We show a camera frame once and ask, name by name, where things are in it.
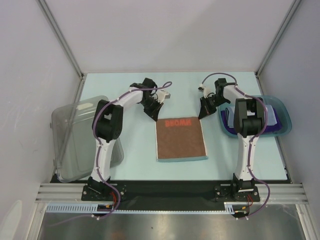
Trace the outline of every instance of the light blue table surface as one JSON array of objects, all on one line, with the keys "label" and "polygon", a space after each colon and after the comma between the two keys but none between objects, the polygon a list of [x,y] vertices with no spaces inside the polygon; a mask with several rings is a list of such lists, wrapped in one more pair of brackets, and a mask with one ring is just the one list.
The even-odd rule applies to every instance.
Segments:
[{"label": "light blue table surface", "polygon": [[[153,79],[158,86],[172,81],[167,91],[171,98],[164,101],[161,118],[198,116],[200,111],[199,84],[211,72],[140,72],[140,73],[89,73],[81,100],[100,95],[110,100],[126,92],[132,83]],[[239,87],[251,95],[260,95],[253,72],[229,72],[237,78]],[[211,76],[205,86],[214,90],[216,79]],[[111,170],[113,180],[230,180],[238,160],[238,140],[225,135],[218,114],[201,120],[208,159],[186,162],[157,162],[155,122],[136,104],[123,116],[120,135],[124,151],[123,162]],[[263,180],[286,180],[286,172],[274,137],[261,137],[256,146],[254,172]]]}]

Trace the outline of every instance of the clear plastic container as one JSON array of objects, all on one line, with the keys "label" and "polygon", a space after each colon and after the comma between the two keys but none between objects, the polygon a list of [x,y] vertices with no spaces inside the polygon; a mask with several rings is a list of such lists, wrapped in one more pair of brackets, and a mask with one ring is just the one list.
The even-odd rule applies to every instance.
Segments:
[{"label": "clear plastic container", "polygon": [[[282,103],[282,101],[280,101],[278,98],[276,98],[274,96],[262,95],[262,96],[255,96],[255,97],[262,98],[263,103],[265,105],[271,105],[275,109],[277,117],[278,117],[280,124],[281,124],[281,129],[276,130],[276,131],[271,131],[271,132],[265,132],[262,135],[260,135],[260,137],[277,137],[277,136],[282,136],[282,135],[288,134],[292,129],[292,123],[291,123],[289,113],[288,113],[285,105]],[[238,136],[236,134],[231,133],[230,129],[226,128],[224,121],[223,121],[223,118],[222,118],[222,114],[223,114],[222,111],[224,111],[229,106],[232,106],[232,104],[224,103],[218,107],[217,113],[219,115],[219,122],[220,122],[220,125],[222,128],[222,131],[225,134],[227,134],[228,136],[230,136],[232,138],[237,138]]]},{"label": "clear plastic container", "polygon": [[[63,183],[85,178],[93,170],[96,141],[92,123],[100,100],[108,98],[93,97],[59,107],[52,113],[56,173]],[[118,139],[112,150],[110,167],[119,165],[123,159],[124,151]]]}]

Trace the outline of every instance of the brown towel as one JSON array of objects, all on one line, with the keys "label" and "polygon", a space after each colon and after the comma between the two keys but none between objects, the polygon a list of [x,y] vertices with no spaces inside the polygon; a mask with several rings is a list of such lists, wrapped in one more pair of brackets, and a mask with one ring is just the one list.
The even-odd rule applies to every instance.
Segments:
[{"label": "brown towel", "polygon": [[159,161],[207,159],[202,127],[197,117],[159,119],[155,126]]}]

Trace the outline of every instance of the aluminum frame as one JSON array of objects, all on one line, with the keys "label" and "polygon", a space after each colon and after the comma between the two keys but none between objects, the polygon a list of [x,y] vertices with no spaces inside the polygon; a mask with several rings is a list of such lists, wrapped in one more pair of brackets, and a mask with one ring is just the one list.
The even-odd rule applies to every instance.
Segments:
[{"label": "aluminum frame", "polygon": [[[84,183],[43,183],[36,198],[36,210],[29,230],[27,240],[37,239],[46,208],[51,203],[73,203],[81,205],[94,202],[81,201]],[[270,184],[270,199],[268,205],[295,204],[304,235],[307,240],[319,240],[319,232],[312,218],[308,199],[302,184]],[[262,204],[267,197],[268,190],[263,184],[257,184]],[[239,202],[225,202],[225,206],[236,205]],[[126,211],[118,210],[116,214],[219,214],[216,211]]]},{"label": "aluminum frame", "polygon": [[75,56],[73,55],[71,48],[69,47],[62,31],[60,30],[57,21],[54,17],[54,15],[52,14],[46,0],[36,0],[38,2],[38,5],[40,7],[40,9],[42,10],[44,17],[47,19],[53,33],[55,34],[57,40],[59,41],[61,48],[64,50],[67,58],[69,59],[72,67],[74,68],[74,70],[76,71],[76,73],[78,74],[79,77],[83,76],[83,73],[77,63],[77,60],[75,58]]},{"label": "aluminum frame", "polygon": [[291,20],[293,19],[293,16],[295,15],[295,13],[297,12],[299,6],[301,5],[301,2],[303,0],[294,0],[294,2],[291,4],[289,11],[287,12],[284,20],[281,23],[281,26],[278,30],[278,32],[276,33],[268,51],[266,52],[258,70],[257,70],[257,76],[259,77],[261,72],[264,70],[268,60],[270,59],[272,53],[275,51],[276,47],[278,46],[278,43],[280,42],[280,40],[282,39],[284,33],[286,32],[289,24],[291,23]]}]

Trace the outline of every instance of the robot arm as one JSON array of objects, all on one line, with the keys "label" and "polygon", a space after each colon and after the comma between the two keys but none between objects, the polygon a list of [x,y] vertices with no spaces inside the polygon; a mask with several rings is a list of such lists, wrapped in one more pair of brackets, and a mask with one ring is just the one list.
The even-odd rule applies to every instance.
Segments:
[{"label": "robot arm", "polygon": [[[201,109],[198,118],[202,119],[215,113],[221,104],[232,103],[235,105],[234,129],[238,135],[239,148],[237,166],[232,180],[234,186],[232,191],[234,194],[252,192],[255,183],[249,168],[253,172],[255,148],[259,138],[254,136],[262,130],[265,124],[264,108],[261,104],[257,104],[255,99],[244,96],[235,83],[227,83],[225,78],[219,78],[214,85],[215,93],[211,93],[211,95],[206,87],[199,88],[203,91],[203,97],[200,99]],[[248,112],[253,112],[254,115],[248,115]]]},{"label": "robot arm", "polygon": [[94,167],[84,186],[83,201],[103,200],[111,192],[110,187],[102,181],[110,180],[110,163],[113,147],[122,132],[123,114],[134,104],[142,104],[143,111],[154,121],[158,120],[158,114],[166,98],[170,94],[164,90],[172,83],[168,82],[163,87],[158,87],[155,82],[145,78],[143,83],[133,83],[129,90],[114,101],[99,101],[92,129],[96,138],[96,151]]}]

